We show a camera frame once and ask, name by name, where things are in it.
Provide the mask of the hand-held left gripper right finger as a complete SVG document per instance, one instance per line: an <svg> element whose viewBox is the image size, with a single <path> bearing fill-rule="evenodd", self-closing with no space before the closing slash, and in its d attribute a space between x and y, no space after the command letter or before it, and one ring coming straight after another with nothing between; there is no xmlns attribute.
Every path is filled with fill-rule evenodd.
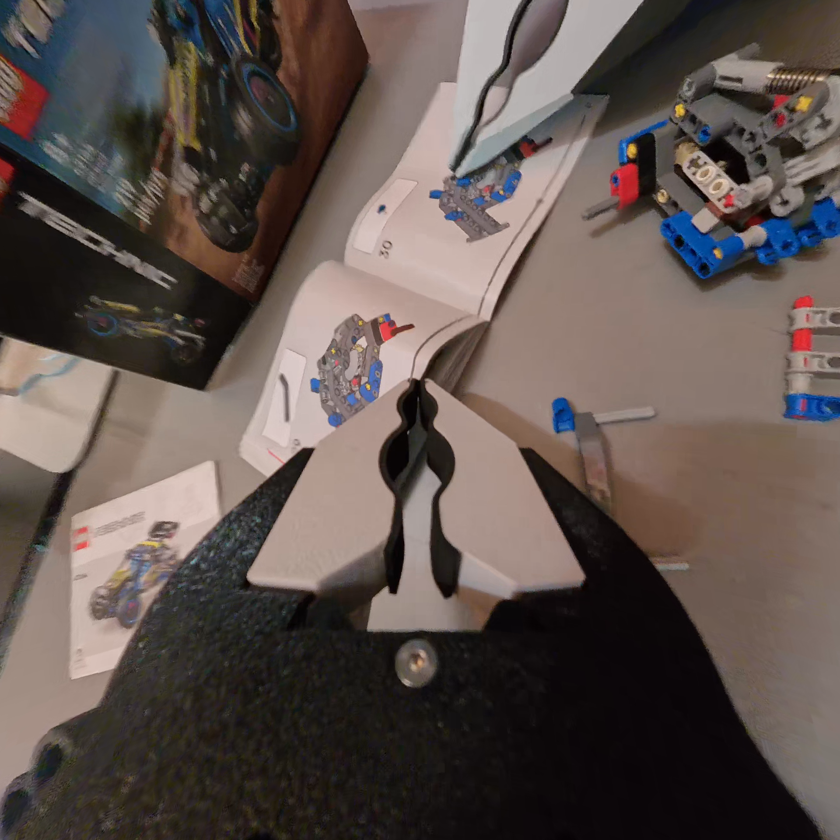
<svg viewBox="0 0 840 840"><path fill-rule="evenodd" d="M420 384L433 577L445 597L491 600L580 587L585 574L515 442L431 381Z"/></svg>

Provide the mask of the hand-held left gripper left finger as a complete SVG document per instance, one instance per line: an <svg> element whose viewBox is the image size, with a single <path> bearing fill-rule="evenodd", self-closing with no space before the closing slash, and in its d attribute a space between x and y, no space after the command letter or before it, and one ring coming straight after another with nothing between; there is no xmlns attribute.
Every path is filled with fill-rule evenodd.
<svg viewBox="0 0 840 840"><path fill-rule="evenodd" d="M262 589L313 595L395 594L404 563L406 408L417 380L399 382L307 455L295 486L247 572Z"/></svg>

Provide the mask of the lego chassis assembly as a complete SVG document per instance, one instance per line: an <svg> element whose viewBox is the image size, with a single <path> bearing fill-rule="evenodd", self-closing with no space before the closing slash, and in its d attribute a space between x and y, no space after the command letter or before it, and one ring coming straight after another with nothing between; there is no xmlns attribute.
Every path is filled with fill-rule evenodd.
<svg viewBox="0 0 840 840"><path fill-rule="evenodd" d="M839 70L759 51L689 73L667 119L620 140L610 195L583 219L651 200L662 238L702 281L838 237Z"/></svg>

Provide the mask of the red axle with grey connectors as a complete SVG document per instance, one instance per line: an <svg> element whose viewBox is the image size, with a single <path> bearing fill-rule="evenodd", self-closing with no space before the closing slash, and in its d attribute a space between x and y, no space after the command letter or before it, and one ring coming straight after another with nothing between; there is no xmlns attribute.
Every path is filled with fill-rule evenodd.
<svg viewBox="0 0 840 840"><path fill-rule="evenodd" d="M839 396L818 393L818 380L839 377L839 352L815 350L817 334L839 330L839 307L817 307L811 296L799 297L790 311L791 345L786 355L784 417L828 423L839 419Z"/></svg>

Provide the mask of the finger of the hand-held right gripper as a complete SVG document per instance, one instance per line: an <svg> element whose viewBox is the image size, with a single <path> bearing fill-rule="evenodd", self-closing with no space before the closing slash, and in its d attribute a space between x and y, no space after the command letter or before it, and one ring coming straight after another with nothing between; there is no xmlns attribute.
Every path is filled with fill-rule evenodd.
<svg viewBox="0 0 840 840"><path fill-rule="evenodd" d="M470 1L458 58L450 169L471 155L481 130L502 108L508 89L497 86L509 69L525 1Z"/></svg>
<svg viewBox="0 0 840 840"><path fill-rule="evenodd" d="M572 90L641 6L638 1L525 1L509 69L508 95L478 135L464 175L490 162L572 98Z"/></svg>

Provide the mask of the lego set box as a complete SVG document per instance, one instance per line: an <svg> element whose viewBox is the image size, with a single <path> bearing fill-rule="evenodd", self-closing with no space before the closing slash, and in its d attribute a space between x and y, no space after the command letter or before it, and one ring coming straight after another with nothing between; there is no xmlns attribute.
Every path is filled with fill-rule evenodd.
<svg viewBox="0 0 840 840"><path fill-rule="evenodd" d="M206 388L368 62L345 1L2 1L2 338Z"/></svg>

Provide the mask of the small closed instruction booklet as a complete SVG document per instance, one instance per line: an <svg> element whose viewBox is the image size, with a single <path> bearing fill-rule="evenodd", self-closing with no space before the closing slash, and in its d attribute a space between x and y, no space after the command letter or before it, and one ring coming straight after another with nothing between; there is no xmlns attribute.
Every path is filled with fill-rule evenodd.
<svg viewBox="0 0 840 840"><path fill-rule="evenodd" d="M111 671L163 585L221 516L211 461L70 520L68 676Z"/></svg>

